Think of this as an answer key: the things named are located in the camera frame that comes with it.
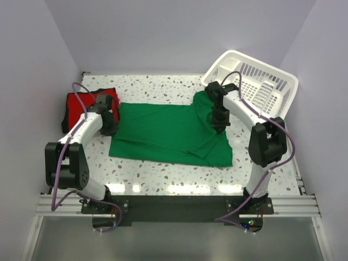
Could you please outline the green t-shirt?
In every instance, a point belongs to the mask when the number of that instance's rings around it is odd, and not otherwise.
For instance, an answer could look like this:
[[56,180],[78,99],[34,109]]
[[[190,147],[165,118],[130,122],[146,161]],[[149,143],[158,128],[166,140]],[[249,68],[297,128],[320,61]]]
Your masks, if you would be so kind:
[[204,91],[195,93],[190,105],[122,103],[109,156],[230,167],[233,149],[226,133],[212,127],[212,106]]

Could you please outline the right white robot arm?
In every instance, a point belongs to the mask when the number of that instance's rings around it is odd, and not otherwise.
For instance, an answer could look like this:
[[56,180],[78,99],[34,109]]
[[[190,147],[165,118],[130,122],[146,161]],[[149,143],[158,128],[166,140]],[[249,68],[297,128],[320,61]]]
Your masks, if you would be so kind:
[[250,131],[248,155],[253,165],[243,191],[242,207],[245,212],[253,214],[261,208],[261,200],[268,194],[270,174],[265,172],[270,172],[270,168],[287,152],[284,121],[281,117],[271,121],[262,119],[255,107],[239,97],[239,88],[235,84],[221,86],[219,82],[212,82],[204,90],[213,103],[212,126],[218,134],[231,125],[230,115],[236,116]]

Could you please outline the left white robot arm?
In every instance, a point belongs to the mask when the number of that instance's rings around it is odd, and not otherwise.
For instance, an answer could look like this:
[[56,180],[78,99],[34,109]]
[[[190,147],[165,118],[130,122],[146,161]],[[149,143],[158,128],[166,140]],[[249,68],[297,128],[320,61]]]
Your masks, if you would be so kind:
[[100,213],[112,209],[113,200],[106,196],[107,187],[90,177],[85,149],[96,133],[114,136],[117,124],[114,119],[115,99],[107,94],[97,95],[96,101],[83,108],[77,123],[59,141],[45,146],[46,183],[52,187],[52,206],[56,208],[59,189],[68,190],[94,199],[93,206]]

